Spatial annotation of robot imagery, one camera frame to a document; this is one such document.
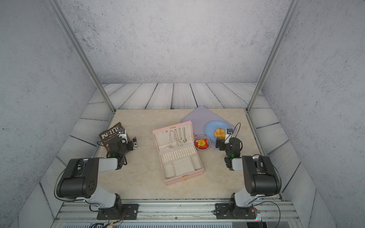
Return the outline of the pink jewelry box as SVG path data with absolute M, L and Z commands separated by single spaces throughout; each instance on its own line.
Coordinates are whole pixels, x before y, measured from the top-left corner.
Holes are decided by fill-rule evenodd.
M 194 145 L 191 121 L 154 130 L 153 137 L 166 185 L 185 181 L 204 173 L 203 164 Z

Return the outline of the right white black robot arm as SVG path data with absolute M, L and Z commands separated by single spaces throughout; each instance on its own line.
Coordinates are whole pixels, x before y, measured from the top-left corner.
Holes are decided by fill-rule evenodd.
M 224 161 L 229 170 L 243 173 L 244 188 L 232 194 L 229 201 L 231 210 L 248 209 L 254 201 L 261 197 L 279 194 L 281 179 L 270 157 L 241 156 L 243 144 L 235 137 L 226 140 L 217 138 L 215 147 L 220 151 L 225 151 Z

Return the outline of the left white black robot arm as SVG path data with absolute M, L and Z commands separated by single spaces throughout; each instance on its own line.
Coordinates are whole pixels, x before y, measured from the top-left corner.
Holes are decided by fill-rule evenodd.
M 137 138 L 131 141 L 119 138 L 109 143 L 110 151 L 105 158 L 77 158 L 69 160 L 56 180 L 54 195 L 64 202 L 85 201 L 98 207 L 98 216 L 118 218 L 124 213 L 121 198 L 98 184 L 98 175 L 106 171 L 120 170 L 127 165 L 126 154 L 138 148 Z

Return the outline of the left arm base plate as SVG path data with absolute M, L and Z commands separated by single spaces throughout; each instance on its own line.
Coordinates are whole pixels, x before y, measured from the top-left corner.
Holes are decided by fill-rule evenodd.
M 97 220 L 136 220 L 139 204 L 116 204 L 112 208 L 100 209 Z

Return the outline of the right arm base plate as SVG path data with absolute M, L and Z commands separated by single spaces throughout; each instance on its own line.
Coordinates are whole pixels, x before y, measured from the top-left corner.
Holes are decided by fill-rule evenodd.
M 213 214 L 217 219 L 257 219 L 255 210 L 232 206 L 228 203 L 216 203 Z

